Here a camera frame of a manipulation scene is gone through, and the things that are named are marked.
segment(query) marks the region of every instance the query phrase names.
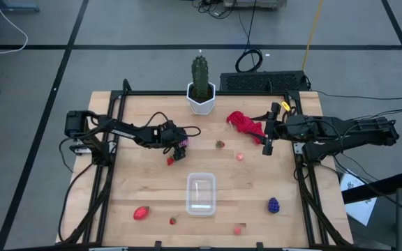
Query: gray floor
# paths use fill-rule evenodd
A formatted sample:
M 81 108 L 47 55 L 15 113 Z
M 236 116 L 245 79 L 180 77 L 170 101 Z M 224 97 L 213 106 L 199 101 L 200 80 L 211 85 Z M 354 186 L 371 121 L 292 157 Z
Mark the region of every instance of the gray floor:
M 29 35 L 30 45 L 65 45 L 82 0 L 35 1 L 40 13 L 8 15 Z M 402 28 L 402 1 L 389 1 Z M 253 44 L 305 45 L 318 0 L 289 0 L 276 12 L 258 10 Z M 250 10 L 242 10 L 248 26 Z M 0 45 L 22 43 L 22 36 L 0 16 Z M 237 13 L 225 20 L 199 14 L 189 1 L 89 0 L 77 45 L 244 44 Z M 400 45 L 381 1 L 326 0 L 313 40 L 315 45 Z M 259 70 L 299 70 L 304 51 L 263 50 Z M 25 50 L 0 56 L 0 228 L 26 161 L 64 51 Z M 203 50 L 210 81 L 234 72 L 241 50 Z M 198 50 L 73 50 L 58 90 L 26 192 L 6 248 L 51 245 L 70 174 L 58 143 L 70 109 L 86 109 L 92 91 L 120 89 L 128 78 L 135 90 L 183 90 L 191 81 L 190 64 Z M 313 88 L 327 93 L 377 97 L 402 96 L 402 51 L 311 51 L 306 73 Z M 402 108 L 402 101 L 320 96 L 324 113 L 343 119 Z M 402 172 L 401 135 L 393 147 L 364 146 L 348 151 L 378 178 Z M 72 163 L 72 155 L 66 153 Z M 342 163 L 361 176 L 351 161 Z M 361 245 L 374 244 L 361 240 Z

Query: clear plastic container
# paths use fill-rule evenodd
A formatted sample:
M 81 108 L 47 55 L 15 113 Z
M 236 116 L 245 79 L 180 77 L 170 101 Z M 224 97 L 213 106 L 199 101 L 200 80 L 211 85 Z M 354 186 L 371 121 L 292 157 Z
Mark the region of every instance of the clear plastic container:
M 192 173 L 187 177 L 186 211 L 189 215 L 208 216 L 216 210 L 216 179 L 210 173 Z

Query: black keyboard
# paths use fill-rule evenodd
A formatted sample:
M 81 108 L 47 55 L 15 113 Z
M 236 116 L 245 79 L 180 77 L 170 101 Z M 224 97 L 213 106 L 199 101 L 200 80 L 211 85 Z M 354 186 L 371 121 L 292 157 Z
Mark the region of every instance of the black keyboard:
M 301 70 L 261 72 L 261 73 L 222 73 L 222 91 L 307 91 Z

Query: wooden tabletop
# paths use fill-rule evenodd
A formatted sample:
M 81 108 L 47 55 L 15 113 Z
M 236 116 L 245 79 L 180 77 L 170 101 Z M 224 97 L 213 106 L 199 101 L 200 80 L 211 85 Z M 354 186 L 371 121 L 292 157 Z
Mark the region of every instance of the wooden tabletop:
M 109 97 L 110 92 L 94 92 L 89 109 L 106 114 Z M 292 176 L 295 164 L 291 143 L 277 140 L 272 156 L 265 156 L 262 145 L 255 145 L 249 135 L 238 133 L 225 122 L 233 111 L 259 116 L 270 109 L 271 102 L 282 101 L 282 97 L 273 96 L 216 96 L 209 116 L 195 116 L 185 96 L 128 96 L 123 121 L 140 126 L 161 111 L 178 126 L 198 126 L 202 133 L 189 139 L 187 157 L 171 166 L 167 166 L 168 156 L 162 149 L 144 149 L 132 140 L 119 140 L 103 245 L 154 246 L 155 241 L 162 241 L 166 247 L 249 248 L 257 242 L 266 248 L 308 247 L 299 185 Z M 322 115 L 315 92 L 301 92 L 301 105 L 304 114 Z M 156 116 L 151 124 L 163 122 Z M 218 139 L 225 142 L 223 149 L 215 148 Z M 238 153 L 244 155 L 241 162 L 235 158 Z M 73 178 L 90 161 L 89 155 L 77 157 Z M 334 168 L 331 158 L 322 163 Z M 337 176 L 323 167 L 315 169 L 325 215 L 352 242 Z M 87 212 L 95 170 L 79 178 L 69 194 L 62 224 L 64 236 Z M 216 177 L 216 212 L 211 217 L 186 212 L 187 176 L 193 172 L 209 172 Z M 275 215 L 267 211 L 271 197 L 281 205 Z M 133 219 L 139 206 L 150 206 L 146 220 Z M 315 241 L 320 243 L 317 219 L 313 211 L 311 215 Z M 170 225 L 170 218 L 175 216 L 177 224 Z M 97 215 L 93 233 L 98 220 Z M 236 226 L 242 227 L 242 235 L 234 235 Z

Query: red towel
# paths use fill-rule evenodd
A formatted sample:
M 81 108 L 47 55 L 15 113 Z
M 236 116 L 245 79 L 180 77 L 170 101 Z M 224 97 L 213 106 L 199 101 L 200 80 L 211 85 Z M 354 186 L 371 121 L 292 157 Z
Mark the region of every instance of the red towel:
M 239 132 L 253 132 L 255 134 L 262 135 L 263 137 L 265 136 L 262 131 L 262 124 L 260 122 L 254 123 L 254 121 L 252 121 L 249 117 L 244 116 L 240 111 L 231 113 L 226 121 L 230 121 L 234 126 L 236 126 Z M 257 137 L 252 137 L 254 138 L 256 144 L 260 144 L 261 141 Z

